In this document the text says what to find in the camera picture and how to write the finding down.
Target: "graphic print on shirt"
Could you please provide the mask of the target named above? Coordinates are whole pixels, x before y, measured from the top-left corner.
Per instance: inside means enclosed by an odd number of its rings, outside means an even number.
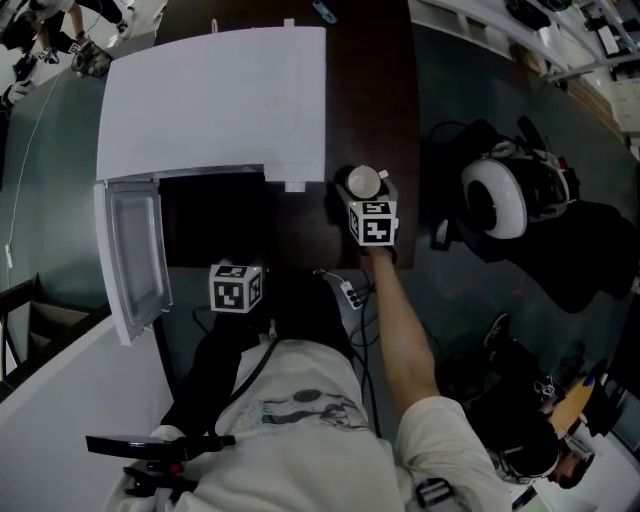
[[[285,397],[251,401],[238,415],[229,434],[300,422],[330,425],[345,431],[368,429],[367,420],[352,400],[317,389],[304,389]]]

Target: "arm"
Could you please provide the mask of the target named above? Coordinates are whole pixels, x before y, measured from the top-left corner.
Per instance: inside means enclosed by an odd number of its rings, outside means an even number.
[[[78,34],[84,32],[84,27],[82,24],[82,9],[80,9],[80,6],[76,2],[73,2],[73,5],[71,6],[71,9],[69,9],[68,13],[71,15],[73,30],[76,34],[76,37],[78,37]]]
[[[47,30],[47,27],[42,27],[40,32],[38,32],[38,41],[40,41],[43,50],[51,46],[49,44],[49,31]]]
[[[509,496],[462,407],[439,396],[427,336],[402,290],[389,252],[378,247],[369,254],[378,292],[382,358],[402,416],[396,444],[403,464],[411,469],[412,484],[442,478],[468,510],[511,510]]]
[[[435,362],[422,324],[398,280],[391,255],[369,250],[378,292],[380,345],[387,381],[400,416],[422,398],[439,396]]]

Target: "white wall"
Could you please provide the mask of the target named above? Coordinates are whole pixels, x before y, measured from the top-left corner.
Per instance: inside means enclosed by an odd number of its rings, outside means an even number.
[[[170,404],[153,333],[123,347],[107,318],[0,404],[0,510],[100,510],[127,460],[84,436],[148,435]]]
[[[577,434],[596,453],[582,481],[563,490],[546,480],[535,484],[552,512],[636,512],[640,504],[640,464],[613,434]]]

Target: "person's leg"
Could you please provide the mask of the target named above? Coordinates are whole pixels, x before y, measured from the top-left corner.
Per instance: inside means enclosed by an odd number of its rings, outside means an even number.
[[[491,401],[502,406],[517,403],[524,410],[537,411],[548,396],[543,389],[551,381],[540,370],[538,359],[509,335],[509,324],[508,315],[498,315],[484,339],[501,380],[483,397],[483,409]]]
[[[62,32],[62,22],[64,21],[64,12],[60,11],[43,23],[49,34],[49,44],[51,48],[62,52],[70,53],[71,45],[75,43],[67,34]]]
[[[267,311],[276,321],[279,338],[315,341],[352,360],[338,302],[322,277],[311,271],[270,272],[266,293]]]
[[[113,0],[76,0],[76,2],[82,7],[97,12],[109,23],[117,25],[122,21],[122,12]]]
[[[187,437],[214,429],[233,392],[241,353],[258,343],[247,320],[246,315],[218,314],[213,330],[198,345],[193,366],[162,425],[172,425]]]

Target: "person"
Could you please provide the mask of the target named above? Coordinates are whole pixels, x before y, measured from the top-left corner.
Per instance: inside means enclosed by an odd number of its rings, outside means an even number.
[[[81,45],[86,41],[80,6],[91,9],[115,25],[121,39],[131,36],[131,29],[114,0],[29,0],[5,29],[2,42],[8,49],[25,47],[37,33],[43,50],[54,50],[48,58],[55,62],[55,52],[72,53],[74,44]],[[62,31],[65,14],[71,17],[74,39]]]
[[[382,359],[401,418],[396,458],[369,429],[329,283],[311,272],[271,271],[259,306],[273,319],[276,341],[258,342],[258,329],[244,315],[219,314],[152,434],[169,441],[215,431],[237,439],[187,464],[184,477],[198,485],[182,493],[176,512],[391,512],[429,510],[434,503],[443,507],[437,510],[511,510],[462,407],[440,396],[425,331],[390,253],[370,248],[369,255]],[[270,349],[261,373],[229,403]]]
[[[4,121],[8,119],[15,104],[36,88],[32,78],[37,62],[34,56],[25,55],[13,65],[16,81],[0,96],[0,111],[4,114]]]
[[[501,380],[471,404],[467,417],[502,480],[528,486],[547,478],[571,489],[589,461],[558,439],[548,421],[557,400],[553,383],[535,356],[509,336],[509,325],[506,313],[498,315],[484,338]]]

